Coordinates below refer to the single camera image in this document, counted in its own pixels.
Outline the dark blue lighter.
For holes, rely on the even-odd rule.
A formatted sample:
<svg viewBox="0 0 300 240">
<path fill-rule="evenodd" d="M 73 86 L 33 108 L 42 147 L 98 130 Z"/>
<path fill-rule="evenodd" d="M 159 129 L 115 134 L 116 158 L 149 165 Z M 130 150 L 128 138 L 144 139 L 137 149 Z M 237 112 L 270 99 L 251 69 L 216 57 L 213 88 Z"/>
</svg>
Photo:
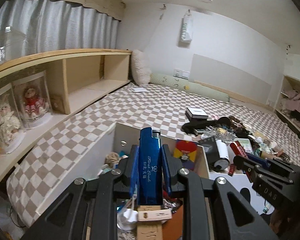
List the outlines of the dark blue lighter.
<svg viewBox="0 0 300 240">
<path fill-rule="evenodd" d="M 138 152 L 138 205 L 162 205 L 162 157 L 160 132 L 150 127 L 140 131 Z"/>
</svg>

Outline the long red lighter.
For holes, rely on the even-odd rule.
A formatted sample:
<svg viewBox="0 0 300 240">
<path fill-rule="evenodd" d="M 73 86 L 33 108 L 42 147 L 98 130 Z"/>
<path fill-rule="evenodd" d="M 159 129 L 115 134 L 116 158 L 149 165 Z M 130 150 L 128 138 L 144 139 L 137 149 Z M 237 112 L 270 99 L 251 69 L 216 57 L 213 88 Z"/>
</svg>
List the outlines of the long red lighter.
<svg viewBox="0 0 300 240">
<path fill-rule="evenodd" d="M 232 163 L 234 163 L 234 158 L 237 155 L 239 155 L 245 159 L 248 159 L 248 155 L 246 154 L 243 146 L 240 144 L 239 141 L 231 142 L 229 147 L 230 147 L 230 153 L 231 153 L 231 157 L 232 157 L 232 161 L 231 161 Z"/>
</svg>

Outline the red yellow card box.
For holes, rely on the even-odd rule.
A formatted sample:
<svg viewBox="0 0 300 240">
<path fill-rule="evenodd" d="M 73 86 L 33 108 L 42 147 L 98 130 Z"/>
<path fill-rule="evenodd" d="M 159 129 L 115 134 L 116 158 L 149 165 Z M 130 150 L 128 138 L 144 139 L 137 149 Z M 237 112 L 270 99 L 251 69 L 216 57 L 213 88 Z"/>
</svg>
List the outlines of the red yellow card box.
<svg viewBox="0 0 300 240">
<path fill-rule="evenodd" d="M 180 159 L 183 167 L 194 170 L 197 155 L 197 143 L 193 141 L 177 140 L 173 156 Z"/>
</svg>

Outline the white shoe box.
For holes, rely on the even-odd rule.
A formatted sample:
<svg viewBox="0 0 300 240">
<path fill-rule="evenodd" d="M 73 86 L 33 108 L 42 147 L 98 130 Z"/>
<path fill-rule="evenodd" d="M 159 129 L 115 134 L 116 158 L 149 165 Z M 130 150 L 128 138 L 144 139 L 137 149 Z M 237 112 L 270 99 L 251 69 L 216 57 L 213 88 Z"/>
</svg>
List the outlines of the white shoe box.
<svg viewBox="0 0 300 240">
<path fill-rule="evenodd" d="M 39 218 L 25 239 L 117 239 L 117 230 L 125 223 L 125 209 L 120 200 L 130 200 L 130 214 L 135 219 L 141 239 L 161 239 L 162 221 L 171 213 L 161 206 L 138 205 L 138 183 L 129 195 L 129 155 L 132 145 L 139 146 L 141 129 L 115 123 L 93 142 L 39 206 Z M 161 147 L 170 149 L 171 198 L 183 201 L 181 224 L 184 239 L 210 237 L 202 183 L 210 181 L 202 146 L 197 145 L 194 170 L 183 167 L 173 156 L 177 139 L 160 134 Z"/>
</svg>

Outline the small black white box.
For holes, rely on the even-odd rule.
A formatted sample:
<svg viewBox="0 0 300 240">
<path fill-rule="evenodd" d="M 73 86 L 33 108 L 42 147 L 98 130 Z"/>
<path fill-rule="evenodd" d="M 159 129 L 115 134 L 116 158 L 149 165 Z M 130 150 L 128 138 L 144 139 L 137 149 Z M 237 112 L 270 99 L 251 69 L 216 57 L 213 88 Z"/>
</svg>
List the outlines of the small black white box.
<svg viewBox="0 0 300 240">
<path fill-rule="evenodd" d="M 207 120 L 209 117 L 202 108 L 194 108 L 194 107 L 186 107 L 185 115 L 190 121 L 192 119 Z"/>
</svg>

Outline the clear plastic storage box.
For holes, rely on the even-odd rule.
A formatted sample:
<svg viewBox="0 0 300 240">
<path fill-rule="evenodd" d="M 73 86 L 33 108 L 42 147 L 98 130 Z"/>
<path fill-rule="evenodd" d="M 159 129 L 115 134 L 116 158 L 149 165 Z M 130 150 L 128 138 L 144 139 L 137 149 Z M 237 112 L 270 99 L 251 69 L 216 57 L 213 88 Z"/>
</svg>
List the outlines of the clear plastic storage box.
<svg viewBox="0 0 300 240">
<path fill-rule="evenodd" d="M 236 138 L 234 140 L 234 143 L 238 147 L 243 148 L 243 150 L 245 151 L 245 153 L 254 155 L 254 150 L 253 150 L 253 147 L 252 147 L 251 142 L 250 142 L 249 139 Z"/>
</svg>

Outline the white cylindrical speaker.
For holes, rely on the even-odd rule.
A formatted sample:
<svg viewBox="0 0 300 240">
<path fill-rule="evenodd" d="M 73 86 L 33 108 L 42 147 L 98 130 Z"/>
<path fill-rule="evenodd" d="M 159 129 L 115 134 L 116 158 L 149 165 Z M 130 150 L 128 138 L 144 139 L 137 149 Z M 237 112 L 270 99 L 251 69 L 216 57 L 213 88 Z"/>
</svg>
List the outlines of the white cylindrical speaker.
<svg viewBox="0 0 300 240">
<path fill-rule="evenodd" d="M 221 140 L 216 140 L 216 145 L 219 157 L 217 161 L 214 162 L 213 168 L 215 171 L 219 172 L 225 170 L 229 166 L 230 161 L 227 145 Z"/>
</svg>

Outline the green bolster pillow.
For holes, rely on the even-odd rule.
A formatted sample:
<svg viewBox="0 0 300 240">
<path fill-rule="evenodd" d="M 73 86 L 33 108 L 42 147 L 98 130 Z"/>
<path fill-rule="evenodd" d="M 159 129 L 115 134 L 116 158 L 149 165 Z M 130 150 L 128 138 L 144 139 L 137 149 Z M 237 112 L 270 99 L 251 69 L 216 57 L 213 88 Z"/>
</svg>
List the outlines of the green bolster pillow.
<svg viewBox="0 0 300 240">
<path fill-rule="evenodd" d="M 211 98 L 219 101 L 230 101 L 230 97 L 226 93 L 214 90 L 212 88 L 200 85 L 198 83 L 189 82 L 186 79 L 181 79 L 174 76 L 153 73 L 151 74 L 150 83 L 178 89 L 183 92 L 197 94 L 206 98 Z"/>
</svg>

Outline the pile of clothes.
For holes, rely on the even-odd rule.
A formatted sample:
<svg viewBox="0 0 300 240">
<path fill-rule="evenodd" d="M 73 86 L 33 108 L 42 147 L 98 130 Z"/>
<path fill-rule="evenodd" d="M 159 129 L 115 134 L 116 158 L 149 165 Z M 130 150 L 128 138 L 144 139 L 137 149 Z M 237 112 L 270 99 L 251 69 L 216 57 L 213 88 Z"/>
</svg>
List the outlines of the pile of clothes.
<svg viewBox="0 0 300 240">
<path fill-rule="evenodd" d="M 280 109 L 283 113 L 291 115 L 292 112 L 300 115 L 300 92 L 295 89 L 281 91 Z"/>
</svg>

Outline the open wardrobe shelf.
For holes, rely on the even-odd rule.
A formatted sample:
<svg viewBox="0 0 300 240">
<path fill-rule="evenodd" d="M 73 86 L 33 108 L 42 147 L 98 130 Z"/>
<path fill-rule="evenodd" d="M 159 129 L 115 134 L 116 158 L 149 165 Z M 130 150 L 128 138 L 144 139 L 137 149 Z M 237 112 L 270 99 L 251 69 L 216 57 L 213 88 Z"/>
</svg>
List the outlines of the open wardrobe shelf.
<svg viewBox="0 0 300 240">
<path fill-rule="evenodd" d="M 284 75 L 275 113 L 300 139 L 300 80 Z"/>
</svg>

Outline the fluffy white pillow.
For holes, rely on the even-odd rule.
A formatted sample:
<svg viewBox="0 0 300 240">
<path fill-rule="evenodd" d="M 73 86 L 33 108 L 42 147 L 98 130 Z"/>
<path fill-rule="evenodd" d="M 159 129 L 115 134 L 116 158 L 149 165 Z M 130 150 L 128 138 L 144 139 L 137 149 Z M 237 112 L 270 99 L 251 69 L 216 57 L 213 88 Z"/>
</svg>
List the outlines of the fluffy white pillow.
<svg viewBox="0 0 300 240">
<path fill-rule="evenodd" d="M 146 54 L 139 50 L 132 51 L 131 71 L 134 82 L 139 87 L 146 87 L 151 80 L 151 70 L 148 67 Z"/>
</svg>

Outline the wooden side shelf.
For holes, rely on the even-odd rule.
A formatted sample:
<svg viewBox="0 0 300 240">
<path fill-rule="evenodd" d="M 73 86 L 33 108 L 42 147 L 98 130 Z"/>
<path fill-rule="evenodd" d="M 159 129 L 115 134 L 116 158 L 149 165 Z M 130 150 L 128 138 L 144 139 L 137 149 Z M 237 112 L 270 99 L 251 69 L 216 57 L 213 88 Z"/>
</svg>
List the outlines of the wooden side shelf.
<svg viewBox="0 0 300 240">
<path fill-rule="evenodd" d="M 0 79 L 16 77 L 23 70 L 43 67 L 47 86 L 60 98 L 64 109 L 47 123 L 26 132 L 11 154 L 0 157 L 0 182 L 10 169 L 59 123 L 93 102 L 129 83 L 132 52 L 119 49 L 66 49 L 28 55 L 0 65 Z"/>
</svg>

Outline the red dress doll case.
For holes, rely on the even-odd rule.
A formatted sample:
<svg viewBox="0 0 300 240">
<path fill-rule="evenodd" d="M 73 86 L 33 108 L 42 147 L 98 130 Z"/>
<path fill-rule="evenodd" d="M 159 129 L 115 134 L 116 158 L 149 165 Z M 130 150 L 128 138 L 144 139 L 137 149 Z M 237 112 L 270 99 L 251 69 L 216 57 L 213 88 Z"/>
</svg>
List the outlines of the red dress doll case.
<svg viewBox="0 0 300 240">
<path fill-rule="evenodd" d="M 46 71 L 12 82 L 14 97 L 23 125 L 33 129 L 49 122 L 52 107 L 46 82 Z"/>
</svg>

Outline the white bunny doll case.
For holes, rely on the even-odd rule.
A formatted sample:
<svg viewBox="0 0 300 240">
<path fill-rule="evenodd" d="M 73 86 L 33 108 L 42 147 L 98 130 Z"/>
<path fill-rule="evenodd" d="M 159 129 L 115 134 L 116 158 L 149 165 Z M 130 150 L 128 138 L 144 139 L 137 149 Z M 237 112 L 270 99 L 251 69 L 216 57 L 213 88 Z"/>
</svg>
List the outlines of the white bunny doll case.
<svg viewBox="0 0 300 240">
<path fill-rule="evenodd" d="M 25 129 L 9 83 L 0 88 L 0 154 L 11 154 L 24 137 Z"/>
</svg>

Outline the grey curtain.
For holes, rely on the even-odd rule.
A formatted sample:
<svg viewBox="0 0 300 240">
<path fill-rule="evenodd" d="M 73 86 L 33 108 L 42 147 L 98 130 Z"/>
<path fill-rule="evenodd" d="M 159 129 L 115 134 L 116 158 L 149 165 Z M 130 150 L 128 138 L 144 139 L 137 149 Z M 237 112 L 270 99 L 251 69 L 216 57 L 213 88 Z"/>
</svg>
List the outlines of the grey curtain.
<svg viewBox="0 0 300 240">
<path fill-rule="evenodd" d="M 78 48 L 114 49 L 119 21 L 64 0 L 7 0 L 0 8 L 0 31 L 25 34 L 20 56 Z"/>
</svg>

